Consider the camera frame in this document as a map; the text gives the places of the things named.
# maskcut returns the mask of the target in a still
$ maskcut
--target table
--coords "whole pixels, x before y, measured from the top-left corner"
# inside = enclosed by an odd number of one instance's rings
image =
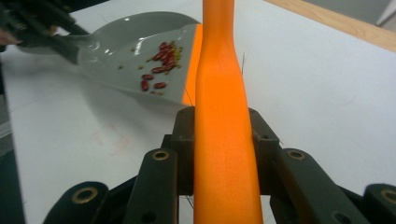
[[[112,0],[73,16],[92,32],[146,11],[202,21],[202,3],[192,0]],[[310,153],[359,194],[371,183],[396,185],[396,53],[262,0],[235,1],[234,41],[249,106],[282,147]],[[78,183],[112,189],[136,175],[183,107],[92,82],[57,55],[11,47],[2,59],[27,223],[41,223]],[[268,198],[262,203],[274,223]],[[180,207],[180,223],[191,223],[192,210],[183,200]]]

